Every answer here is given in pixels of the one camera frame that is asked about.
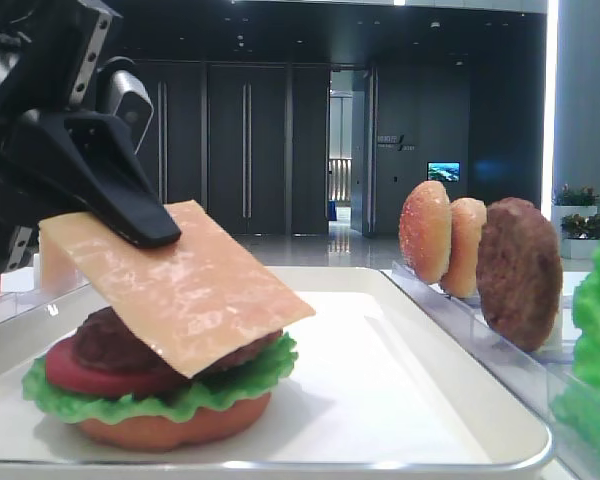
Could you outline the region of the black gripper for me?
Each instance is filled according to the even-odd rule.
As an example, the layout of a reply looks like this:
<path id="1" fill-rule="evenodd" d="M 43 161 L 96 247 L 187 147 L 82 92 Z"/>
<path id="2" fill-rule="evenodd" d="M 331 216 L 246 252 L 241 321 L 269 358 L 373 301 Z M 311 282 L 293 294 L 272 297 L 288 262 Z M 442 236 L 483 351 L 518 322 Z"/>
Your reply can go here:
<path id="1" fill-rule="evenodd" d="M 102 1 L 0 1 L 0 274 L 31 255 L 30 234 L 17 243 L 22 229 L 65 213 L 90 212 L 134 246 L 180 238 L 127 125 L 113 115 L 63 112 L 81 105 L 121 20 Z"/>

